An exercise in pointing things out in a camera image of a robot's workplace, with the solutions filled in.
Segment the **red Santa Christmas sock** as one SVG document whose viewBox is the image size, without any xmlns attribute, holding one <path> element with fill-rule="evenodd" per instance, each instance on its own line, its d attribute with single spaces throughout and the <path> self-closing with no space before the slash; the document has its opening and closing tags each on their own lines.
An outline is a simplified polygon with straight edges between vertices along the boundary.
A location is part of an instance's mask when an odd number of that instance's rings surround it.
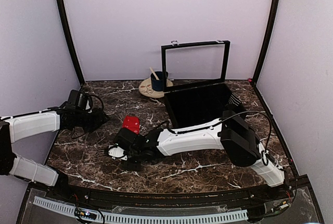
<svg viewBox="0 0 333 224">
<path fill-rule="evenodd" d="M 139 134 L 140 131 L 139 118 L 135 116 L 126 116 L 123 120 L 122 127 L 127 128 L 136 134 Z"/>
</svg>

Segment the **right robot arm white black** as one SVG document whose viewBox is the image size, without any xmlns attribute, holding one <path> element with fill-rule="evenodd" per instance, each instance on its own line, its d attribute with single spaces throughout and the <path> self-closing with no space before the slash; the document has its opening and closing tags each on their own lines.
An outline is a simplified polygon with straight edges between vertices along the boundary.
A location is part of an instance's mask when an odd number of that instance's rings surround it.
<svg viewBox="0 0 333 224">
<path fill-rule="evenodd" d="M 146 135 L 122 128 L 115 143 L 132 164 L 199 150 L 224 150 L 233 165 L 249 167 L 267 183 L 265 195 L 276 200 L 286 190 L 285 172 L 245 120 L 246 111 L 226 110 L 221 118 L 179 129 L 155 128 Z"/>
</svg>

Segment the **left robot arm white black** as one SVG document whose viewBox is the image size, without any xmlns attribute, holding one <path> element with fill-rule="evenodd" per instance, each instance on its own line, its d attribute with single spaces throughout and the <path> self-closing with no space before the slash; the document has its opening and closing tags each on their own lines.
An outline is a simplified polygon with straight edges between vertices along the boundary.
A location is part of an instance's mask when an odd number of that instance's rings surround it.
<svg viewBox="0 0 333 224">
<path fill-rule="evenodd" d="M 62 201 L 73 197 L 73 188 L 64 180 L 62 172 L 24 158 L 12 151 L 15 142 L 46 132 L 74 130 L 82 128 L 84 133 L 92 133 L 109 121 L 101 108 L 89 110 L 47 109 L 36 113 L 1 119 L 1 175 L 14 176 L 31 182 L 53 187 L 53 193 Z"/>
</svg>

